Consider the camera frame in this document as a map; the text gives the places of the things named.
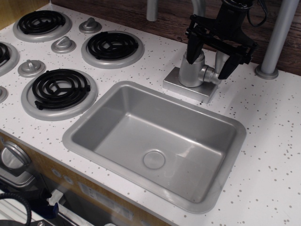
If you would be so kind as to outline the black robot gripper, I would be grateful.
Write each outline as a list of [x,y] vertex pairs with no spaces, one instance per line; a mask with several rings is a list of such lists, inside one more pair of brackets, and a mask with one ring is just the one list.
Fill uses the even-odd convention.
[[191,15],[186,32],[188,63],[196,61],[205,44],[222,52],[218,59],[225,62],[218,79],[227,79],[239,64],[249,63],[257,43],[243,33],[241,26],[252,6],[251,0],[223,0],[216,19]]

